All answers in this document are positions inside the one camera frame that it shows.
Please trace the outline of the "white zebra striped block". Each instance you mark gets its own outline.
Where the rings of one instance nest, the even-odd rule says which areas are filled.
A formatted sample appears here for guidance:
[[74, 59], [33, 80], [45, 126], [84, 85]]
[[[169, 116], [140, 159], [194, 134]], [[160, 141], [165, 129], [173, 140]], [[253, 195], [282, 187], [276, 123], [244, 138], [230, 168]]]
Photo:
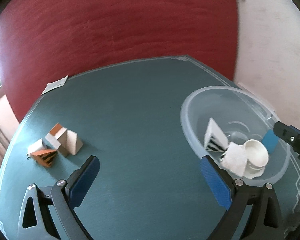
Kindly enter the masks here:
[[209, 119], [204, 135], [204, 148], [207, 151], [225, 152], [229, 146], [229, 141], [225, 133], [221, 130], [213, 118]]

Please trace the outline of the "orange black striped wedge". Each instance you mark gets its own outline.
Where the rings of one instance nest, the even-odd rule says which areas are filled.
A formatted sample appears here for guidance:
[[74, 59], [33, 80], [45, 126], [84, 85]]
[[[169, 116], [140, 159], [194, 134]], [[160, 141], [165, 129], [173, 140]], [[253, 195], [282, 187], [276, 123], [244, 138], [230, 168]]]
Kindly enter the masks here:
[[51, 167], [57, 153], [55, 149], [38, 150], [30, 153], [30, 157], [43, 167]]

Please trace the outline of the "orange top wooden block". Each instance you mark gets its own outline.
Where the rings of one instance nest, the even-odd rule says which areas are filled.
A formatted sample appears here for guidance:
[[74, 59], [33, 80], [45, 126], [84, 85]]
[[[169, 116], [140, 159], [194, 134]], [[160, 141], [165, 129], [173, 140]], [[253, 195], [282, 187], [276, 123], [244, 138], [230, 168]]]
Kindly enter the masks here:
[[46, 141], [64, 157], [69, 155], [66, 149], [67, 132], [67, 128], [57, 123], [45, 136]]

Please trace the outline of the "white charger plug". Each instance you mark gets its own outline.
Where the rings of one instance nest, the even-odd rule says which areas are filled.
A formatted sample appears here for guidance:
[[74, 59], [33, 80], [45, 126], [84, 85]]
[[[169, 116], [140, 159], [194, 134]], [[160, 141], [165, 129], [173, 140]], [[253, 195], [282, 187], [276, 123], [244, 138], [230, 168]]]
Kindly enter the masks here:
[[36, 142], [32, 143], [31, 145], [28, 146], [27, 148], [27, 160], [31, 159], [30, 154], [39, 150], [45, 150], [46, 149], [46, 144], [45, 142], [42, 140], [42, 138], [40, 138], [39, 140], [37, 140]]

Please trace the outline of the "white round cup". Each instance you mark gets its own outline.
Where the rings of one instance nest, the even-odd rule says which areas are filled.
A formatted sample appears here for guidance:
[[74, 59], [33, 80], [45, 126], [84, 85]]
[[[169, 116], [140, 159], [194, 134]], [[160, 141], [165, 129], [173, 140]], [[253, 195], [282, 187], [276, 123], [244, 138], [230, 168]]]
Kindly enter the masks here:
[[260, 141], [250, 139], [244, 143], [247, 164], [243, 176], [253, 179], [262, 176], [269, 161], [269, 153]]

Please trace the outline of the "white crumpled object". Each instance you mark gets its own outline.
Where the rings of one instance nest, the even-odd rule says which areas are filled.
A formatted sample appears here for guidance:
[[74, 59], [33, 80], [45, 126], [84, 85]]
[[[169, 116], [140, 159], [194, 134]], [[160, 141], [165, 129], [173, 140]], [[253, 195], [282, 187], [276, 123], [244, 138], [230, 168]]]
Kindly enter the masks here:
[[229, 147], [223, 153], [220, 164], [233, 174], [242, 177], [247, 165], [247, 154], [243, 145], [230, 142]]

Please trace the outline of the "clear plastic bowl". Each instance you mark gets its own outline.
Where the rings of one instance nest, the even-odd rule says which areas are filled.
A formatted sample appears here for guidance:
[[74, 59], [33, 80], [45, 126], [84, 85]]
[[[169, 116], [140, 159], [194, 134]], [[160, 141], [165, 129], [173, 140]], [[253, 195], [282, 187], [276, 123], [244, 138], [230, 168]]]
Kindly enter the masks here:
[[207, 142], [210, 119], [220, 127], [228, 142], [238, 145], [249, 139], [262, 141], [279, 121], [275, 112], [258, 98], [238, 88], [210, 86], [192, 92], [181, 107], [183, 133], [198, 158], [209, 155], [217, 164], [222, 153]]

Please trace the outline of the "green table mat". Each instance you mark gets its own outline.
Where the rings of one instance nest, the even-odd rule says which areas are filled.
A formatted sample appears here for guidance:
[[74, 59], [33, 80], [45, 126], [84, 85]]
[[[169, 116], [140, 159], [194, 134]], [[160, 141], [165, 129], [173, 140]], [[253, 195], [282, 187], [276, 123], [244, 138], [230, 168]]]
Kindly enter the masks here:
[[[40, 222], [19, 219], [26, 191], [66, 179], [89, 156], [100, 171], [80, 207], [93, 239], [207, 239], [225, 213], [199, 168], [180, 112], [194, 91], [237, 88], [189, 57], [135, 60], [71, 77], [41, 96], [23, 118], [0, 170], [0, 230], [29, 239]], [[27, 160], [27, 148], [55, 126], [78, 134], [76, 155], [58, 151], [51, 167]]]

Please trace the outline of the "white paper packet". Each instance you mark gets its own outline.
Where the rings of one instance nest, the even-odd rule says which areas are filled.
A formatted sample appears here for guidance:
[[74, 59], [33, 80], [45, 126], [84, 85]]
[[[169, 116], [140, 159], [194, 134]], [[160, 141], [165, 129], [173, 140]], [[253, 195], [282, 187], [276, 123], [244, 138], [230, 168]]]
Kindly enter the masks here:
[[68, 76], [65, 76], [63, 78], [61, 78], [60, 80], [57, 80], [55, 82], [52, 82], [52, 83], [47, 83], [45, 89], [43, 90], [43, 92], [41, 93], [41, 95], [53, 90], [53, 89], [56, 89], [56, 88], [59, 88], [59, 87], [63, 87], [64, 84], [66, 83], [68, 79]]

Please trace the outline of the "red quilted mattress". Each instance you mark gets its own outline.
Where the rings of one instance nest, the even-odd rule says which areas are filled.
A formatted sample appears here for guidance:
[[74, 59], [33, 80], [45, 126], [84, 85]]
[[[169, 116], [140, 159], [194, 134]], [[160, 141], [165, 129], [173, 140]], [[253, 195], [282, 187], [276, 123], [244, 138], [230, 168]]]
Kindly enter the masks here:
[[64, 76], [190, 55], [234, 77], [236, 0], [11, 0], [0, 14], [0, 79], [17, 120]]

